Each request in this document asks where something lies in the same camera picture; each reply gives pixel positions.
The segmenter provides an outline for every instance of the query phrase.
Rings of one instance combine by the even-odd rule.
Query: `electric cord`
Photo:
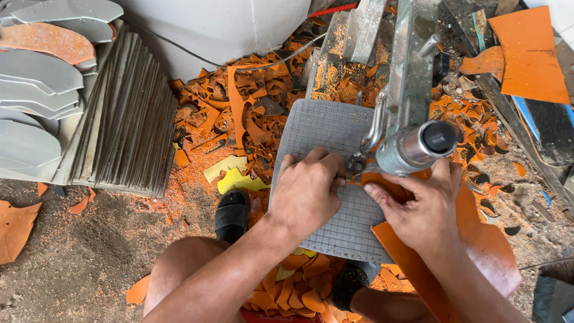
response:
[[[223,65],[220,65],[220,64],[216,64],[216,63],[214,63],[214,62],[212,62],[212,61],[210,61],[210,60],[207,60],[207,59],[205,59],[205,58],[203,58],[203,57],[201,57],[201,56],[199,56],[199,55],[193,53],[192,51],[190,51],[190,50],[184,48],[184,47],[181,46],[180,44],[178,44],[178,43],[176,43],[176,42],[174,42],[174,41],[172,41],[172,40],[170,40],[170,39],[165,38],[164,36],[162,36],[162,35],[160,35],[160,34],[156,34],[156,33],[152,32],[151,30],[147,30],[147,29],[142,28],[142,27],[137,26],[137,25],[134,25],[134,26],[135,26],[136,28],[138,28],[138,29],[143,30],[143,31],[146,32],[146,33],[152,34],[152,35],[158,37],[159,39],[164,40],[164,41],[166,41],[166,42],[168,42],[168,43],[174,45],[175,47],[181,49],[182,51],[184,51],[184,52],[190,54],[191,56],[193,56],[193,57],[195,57],[195,58],[197,58],[197,59],[199,59],[199,60],[202,60],[202,61],[206,62],[207,64],[220,67],[220,68],[222,68],[222,69],[224,69],[224,70],[227,69],[227,66],[223,66]],[[309,48],[309,46],[311,46],[315,41],[317,41],[317,40],[319,40],[319,39],[325,37],[326,34],[327,34],[327,33],[324,33],[324,34],[321,34],[321,35],[317,36],[317,37],[316,37],[315,39],[313,39],[312,41],[306,43],[303,47],[301,47],[301,48],[299,48],[298,50],[294,51],[291,55],[289,55],[289,56],[287,56],[286,58],[284,58],[284,59],[282,59],[282,60],[280,60],[280,61],[277,61],[277,62],[275,62],[275,63],[273,63],[273,64],[269,64],[269,65],[265,65],[265,66],[261,66],[261,67],[238,68],[236,71],[239,71],[239,72],[256,71],[256,70],[261,70],[261,69],[263,69],[263,68],[269,68],[269,67],[273,67],[273,66],[279,65],[279,64],[281,64],[281,63],[284,63],[284,62],[290,60],[291,58],[293,58],[293,57],[299,55],[300,53],[302,53],[304,50],[306,50],[307,48]]]

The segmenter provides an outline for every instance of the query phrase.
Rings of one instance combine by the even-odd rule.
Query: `cutting mat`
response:
[[[367,107],[312,99],[295,101],[277,152],[271,198],[286,154],[303,159],[313,148],[323,146],[329,152],[339,152],[347,161],[359,150],[372,119],[373,109]],[[301,247],[348,259],[394,263],[371,231],[371,226],[385,220],[379,205],[358,185],[346,184],[337,194],[339,211]]]

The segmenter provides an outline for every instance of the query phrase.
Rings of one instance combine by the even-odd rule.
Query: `hand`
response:
[[[345,184],[344,174],[341,155],[324,147],[313,149],[302,161],[285,155],[268,215],[302,241],[339,210],[337,189]]]
[[[406,178],[382,174],[389,182],[413,192],[415,200],[400,204],[380,185],[365,184],[364,190],[383,209],[385,218],[403,243],[423,257],[459,246],[456,227],[455,198],[460,188],[462,170],[446,158],[431,167],[432,176],[424,182],[409,175]]]

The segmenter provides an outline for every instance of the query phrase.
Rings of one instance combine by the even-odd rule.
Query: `knee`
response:
[[[221,241],[206,237],[186,237],[171,243],[156,261],[156,267],[182,266],[183,264],[204,263],[212,259],[226,248]]]

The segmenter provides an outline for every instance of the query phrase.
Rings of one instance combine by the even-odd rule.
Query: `stack of gray templates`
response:
[[[72,183],[163,195],[176,108],[159,63],[139,35],[120,29],[80,122]]]
[[[72,65],[0,44],[1,178],[163,194],[177,102],[122,14],[109,0],[0,0],[0,28],[44,22],[95,45]]]

